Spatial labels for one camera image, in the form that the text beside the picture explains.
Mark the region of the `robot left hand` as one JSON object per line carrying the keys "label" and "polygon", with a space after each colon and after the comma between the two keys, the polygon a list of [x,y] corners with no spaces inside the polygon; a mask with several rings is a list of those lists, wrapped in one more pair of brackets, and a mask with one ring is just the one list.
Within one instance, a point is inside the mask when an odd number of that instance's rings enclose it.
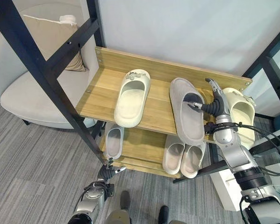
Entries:
{"label": "robot left hand", "polygon": [[98,174],[97,174],[97,180],[98,181],[104,181],[107,182],[110,180],[115,174],[118,174],[124,170],[126,170],[125,166],[121,166],[120,168],[114,168],[113,166],[113,158],[110,157],[107,160],[107,163],[102,165],[100,168]]}

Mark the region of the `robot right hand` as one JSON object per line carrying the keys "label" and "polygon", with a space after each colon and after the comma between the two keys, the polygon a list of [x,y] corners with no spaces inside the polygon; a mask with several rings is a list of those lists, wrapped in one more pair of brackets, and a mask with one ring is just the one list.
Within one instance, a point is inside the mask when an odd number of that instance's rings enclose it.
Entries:
{"label": "robot right hand", "polygon": [[231,123],[232,119],[230,116],[230,107],[227,98],[219,86],[219,84],[212,78],[206,78],[206,82],[212,88],[214,100],[210,104],[202,104],[194,101],[188,102],[188,106],[191,108],[196,108],[205,113],[213,115],[216,119],[216,123]]}

